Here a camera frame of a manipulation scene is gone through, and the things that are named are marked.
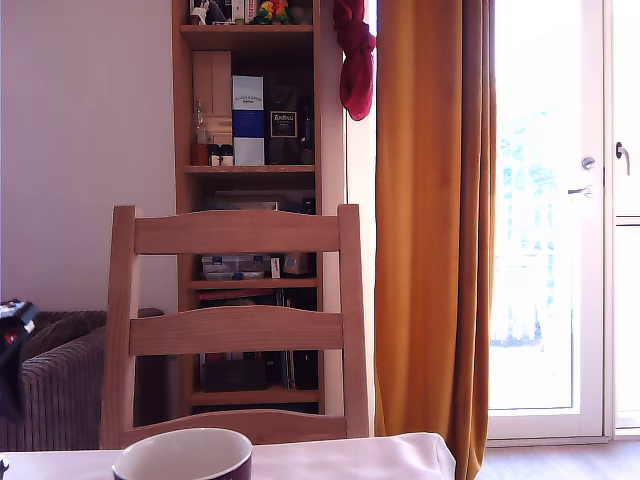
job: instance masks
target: sofa armrest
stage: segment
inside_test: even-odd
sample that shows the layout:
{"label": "sofa armrest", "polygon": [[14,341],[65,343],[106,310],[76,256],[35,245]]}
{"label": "sofa armrest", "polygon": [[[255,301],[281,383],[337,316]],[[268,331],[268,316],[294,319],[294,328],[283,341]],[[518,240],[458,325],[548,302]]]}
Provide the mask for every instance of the sofa armrest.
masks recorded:
{"label": "sofa armrest", "polygon": [[26,416],[0,419],[0,451],[98,449],[104,350],[99,328],[25,361]]}

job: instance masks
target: white tablecloth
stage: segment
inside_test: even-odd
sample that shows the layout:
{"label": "white tablecloth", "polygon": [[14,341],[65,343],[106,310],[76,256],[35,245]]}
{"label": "white tablecloth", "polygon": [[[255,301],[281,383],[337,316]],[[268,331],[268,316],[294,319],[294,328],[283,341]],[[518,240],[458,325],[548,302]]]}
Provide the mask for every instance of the white tablecloth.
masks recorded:
{"label": "white tablecloth", "polygon": [[[6,453],[5,480],[109,480],[115,450]],[[431,433],[286,445],[253,451],[252,480],[449,480],[455,462]]]}

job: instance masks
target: cushion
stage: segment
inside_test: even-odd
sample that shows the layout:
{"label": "cushion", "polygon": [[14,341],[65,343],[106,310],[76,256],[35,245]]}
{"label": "cushion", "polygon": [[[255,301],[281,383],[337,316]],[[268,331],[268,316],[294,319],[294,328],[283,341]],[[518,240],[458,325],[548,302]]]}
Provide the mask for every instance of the cushion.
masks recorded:
{"label": "cushion", "polygon": [[30,338],[24,349],[24,359],[36,357],[60,345],[91,333],[107,322],[105,312],[72,312],[46,326]]}

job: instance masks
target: blue and white box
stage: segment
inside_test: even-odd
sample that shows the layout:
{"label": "blue and white box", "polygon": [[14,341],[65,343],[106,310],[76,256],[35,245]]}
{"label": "blue and white box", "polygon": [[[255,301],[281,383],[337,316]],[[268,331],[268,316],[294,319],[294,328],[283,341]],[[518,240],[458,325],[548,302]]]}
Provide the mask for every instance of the blue and white box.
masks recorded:
{"label": "blue and white box", "polygon": [[233,150],[236,165],[264,165],[262,77],[233,77]]}

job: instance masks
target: orange curtain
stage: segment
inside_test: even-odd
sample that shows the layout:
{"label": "orange curtain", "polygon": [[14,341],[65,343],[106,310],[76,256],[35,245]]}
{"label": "orange curtain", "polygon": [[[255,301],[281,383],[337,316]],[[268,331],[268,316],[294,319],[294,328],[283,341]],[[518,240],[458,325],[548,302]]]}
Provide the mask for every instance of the orange curtain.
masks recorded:
{"label": "orange curtain", "polygon": [[457,480],[487,435],[494,1],[378,2],[376,431],[439,433]]}

